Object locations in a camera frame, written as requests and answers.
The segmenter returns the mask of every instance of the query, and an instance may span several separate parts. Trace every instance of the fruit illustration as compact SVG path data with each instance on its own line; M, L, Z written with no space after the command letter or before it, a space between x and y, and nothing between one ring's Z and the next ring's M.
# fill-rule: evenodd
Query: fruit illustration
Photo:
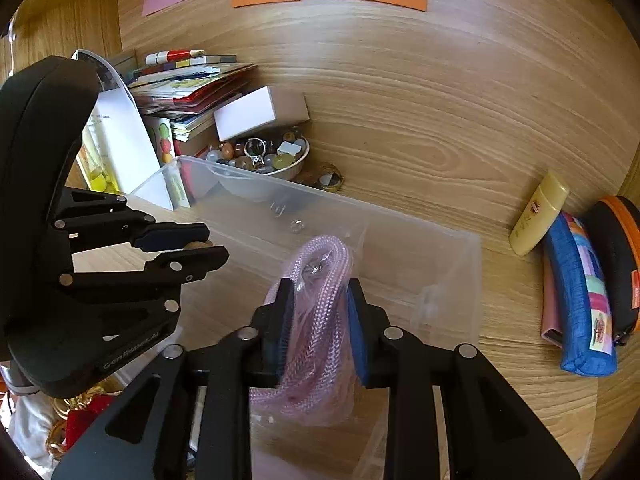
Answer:
M166 139L160 140L160 149L163 153L171 153L171 141Z
M171 162L174 156L171 154L171 130L166 124L160 124L158 127L160 133L160 150L162 151L162 163Z

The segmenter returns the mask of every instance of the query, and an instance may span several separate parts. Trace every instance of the pink pencil case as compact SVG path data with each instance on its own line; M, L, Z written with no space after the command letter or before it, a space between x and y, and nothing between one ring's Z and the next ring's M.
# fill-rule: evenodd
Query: pink pencil case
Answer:
M551 268L551 260L548 255L543 256L544 261L544 299L542 308L542 328L540 336L545 341L562 348L562 329L558 317L558 299L556 298L556 284L554 271Z

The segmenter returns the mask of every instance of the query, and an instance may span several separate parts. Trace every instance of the pink mesh hose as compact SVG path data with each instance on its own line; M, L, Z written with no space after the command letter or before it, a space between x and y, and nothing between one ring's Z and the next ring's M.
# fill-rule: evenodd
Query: pink mesh hose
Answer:
M252 388L252 407L308 426L328 426L353 408L355 372L347 326L349 248L335 236L318 236L302 246L282 277L295 288L287 363L280 385ZM276 282L265 299L271 303Z

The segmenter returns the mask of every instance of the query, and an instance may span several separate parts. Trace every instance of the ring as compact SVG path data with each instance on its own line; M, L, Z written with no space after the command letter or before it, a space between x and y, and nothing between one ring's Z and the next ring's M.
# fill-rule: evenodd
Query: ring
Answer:
M254 162L254 169L264 166L263 157L267 154L267 143L258 137L252 137L244 144L244 154Z
M267 143L258 137L252 137L244 144L244 154L251 158L254 156L265 156L267 154Z

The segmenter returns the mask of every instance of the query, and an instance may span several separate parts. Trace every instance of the black pencil case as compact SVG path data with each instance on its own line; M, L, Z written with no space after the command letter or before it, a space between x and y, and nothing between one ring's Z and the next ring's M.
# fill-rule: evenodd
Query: black pencil case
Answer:
M622 196L600 199L582 218L604 274L613 343L640 330L640 211Z

